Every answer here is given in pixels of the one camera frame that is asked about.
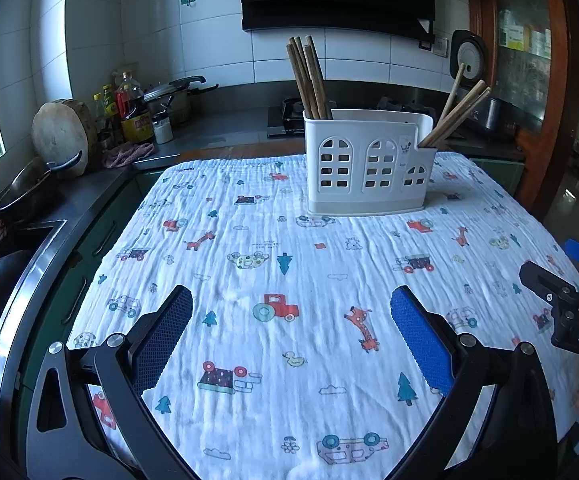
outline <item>electrical socket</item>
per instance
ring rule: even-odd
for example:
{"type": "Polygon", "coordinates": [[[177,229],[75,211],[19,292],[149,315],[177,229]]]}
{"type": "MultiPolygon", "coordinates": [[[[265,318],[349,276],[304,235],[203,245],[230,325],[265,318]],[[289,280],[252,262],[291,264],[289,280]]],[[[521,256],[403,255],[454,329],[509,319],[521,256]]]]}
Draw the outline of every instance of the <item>electrical socket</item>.
{"type": "Polygon", "coordinates": [[[447,38],[441,38],[440,36],[436,36],[436,41],[434,41],[434,45],[431,47],[431,51],[433,54],[441,57],[447,57],[447,49],[449,47],[449,40],[447,38]]]}

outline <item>bundle of chopsticks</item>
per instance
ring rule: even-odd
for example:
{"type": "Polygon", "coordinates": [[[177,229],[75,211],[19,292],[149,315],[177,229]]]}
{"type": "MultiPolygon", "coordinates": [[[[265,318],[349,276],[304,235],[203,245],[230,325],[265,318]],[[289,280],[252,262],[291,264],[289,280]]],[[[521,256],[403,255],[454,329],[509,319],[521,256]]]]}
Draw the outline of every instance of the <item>bundle of chopsticks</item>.
{"type": "Polygon", "coordinates": [[[305,42],[307,44],[303,47],[300,37],[297,36],[289,38],[287,45],[305,115],[308,119],[333,119],[314,40],[307,36],[305,42]]]}
{"type": "Polygon", "coordinates": [[[439,123],[432,130],[431,134],[419,143],[419,148],[439,147],[441,143],[447,139],[448,136],[454,133],[458,126],[460,126],[463,121],[471,115],[474,109],[480,103],[485,101],[492,92],[492,89],[481,79],[476,83],[474,88],[471,89],[469,94],[467,94],[464,99],[460,101],[453,110],[451,110],[464,71],[465,64],[461,63],[456,80],[454,81],[454,86],[452,86],[451,93],[449,94],[447,103],[445,103],[445,108],[443,109],[441,118],[439,119],[439,123]]]}

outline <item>glass cabinet door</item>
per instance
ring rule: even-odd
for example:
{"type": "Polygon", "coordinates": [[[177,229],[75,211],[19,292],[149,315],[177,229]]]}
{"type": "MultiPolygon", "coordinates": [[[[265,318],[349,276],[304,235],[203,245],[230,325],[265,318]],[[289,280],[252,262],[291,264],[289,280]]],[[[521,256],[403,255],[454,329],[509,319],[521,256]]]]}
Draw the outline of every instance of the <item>glass cabinet door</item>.
{"type": "Polygon", "coordinates": [[[519,109],[520,126],[540,133],[552,55],[549,4],[547,0],[496,1],[499,35],[493,96],[519,109]]]}

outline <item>frying pan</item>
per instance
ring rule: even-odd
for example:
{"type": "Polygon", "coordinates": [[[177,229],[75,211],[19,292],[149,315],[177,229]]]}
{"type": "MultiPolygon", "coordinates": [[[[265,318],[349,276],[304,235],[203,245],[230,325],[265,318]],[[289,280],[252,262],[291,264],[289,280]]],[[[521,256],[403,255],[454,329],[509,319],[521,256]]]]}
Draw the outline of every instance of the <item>frying pan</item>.
{"type": "Polygon", "coordinates": [[[74,167],[81,157],[82,151],[60,166],[34,158],[0,197],[4,222],[11,226],[34,218],[56,195],[58,173],[74,167]]]}

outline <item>plastic chopstick basket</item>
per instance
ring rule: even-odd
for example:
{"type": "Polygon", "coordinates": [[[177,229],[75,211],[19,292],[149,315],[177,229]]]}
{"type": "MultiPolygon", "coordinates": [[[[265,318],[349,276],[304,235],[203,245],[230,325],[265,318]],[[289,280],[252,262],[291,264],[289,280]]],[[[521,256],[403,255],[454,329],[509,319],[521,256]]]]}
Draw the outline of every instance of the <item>plastic chopstick basket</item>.
{"type": "Polygon", "coordinates": [[[332,110],[305,118],[308,212],[369,216],[423,209],[436,148],[418,148],[432,130],[423,114],[332,110]]]}

